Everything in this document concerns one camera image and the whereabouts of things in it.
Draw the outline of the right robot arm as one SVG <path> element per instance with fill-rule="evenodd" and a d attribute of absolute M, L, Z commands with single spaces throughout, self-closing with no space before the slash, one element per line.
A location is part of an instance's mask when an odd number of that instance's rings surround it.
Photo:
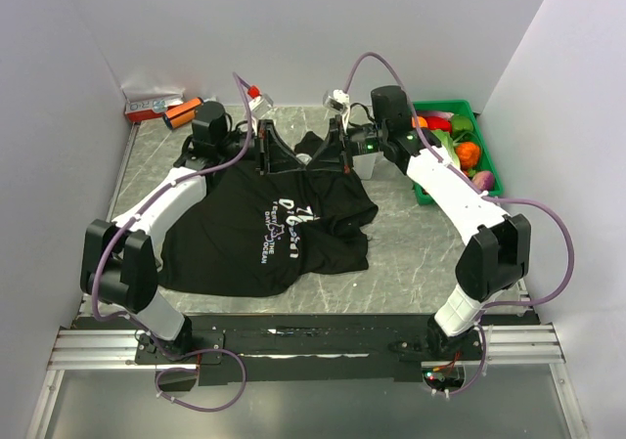
<path fill-rule="evenodd" d="M 376 88 L 371 101 L 372 123 L 347 132 L 353 153 L 381 152 L 425 188 L 465 245 L 455 267 L 456 285 L 429 318 L 425 336 L 430 354 L 449 359 L 460 350 L 478 314 L 526 275 L 531 226 L 465 181 L 442 141 L 415 123 L 401 87 Z"/>

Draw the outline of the black printed t-shirt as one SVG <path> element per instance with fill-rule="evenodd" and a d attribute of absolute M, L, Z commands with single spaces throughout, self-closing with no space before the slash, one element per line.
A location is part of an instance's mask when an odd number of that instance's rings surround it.
<path fill-rule="evenodd" d="M 262 176 L 241 160 L 167 232 L 160 286 L 179 292 L 269 297 L 308 273 L 365 271 L 363 227 L 378 213 L 354 172 Z"/>

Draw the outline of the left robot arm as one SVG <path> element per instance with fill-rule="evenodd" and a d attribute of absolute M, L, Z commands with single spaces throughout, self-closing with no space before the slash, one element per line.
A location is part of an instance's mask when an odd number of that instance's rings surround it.
<path fill-rule="evenodd" d="M 304 152 L 286 145 L 270 120 L 236 126 L 216 101 L 198 101 L 192 131 L 163 182 L 84 239 L 80 285 L 94 307 L 110 304 L 167 360 L 194 349 L 189 317 L 162 296 L 180 292 L 264 298 L 310 269 L 306 224 L 321 197 L 353 180 L 340 117 Z"/>

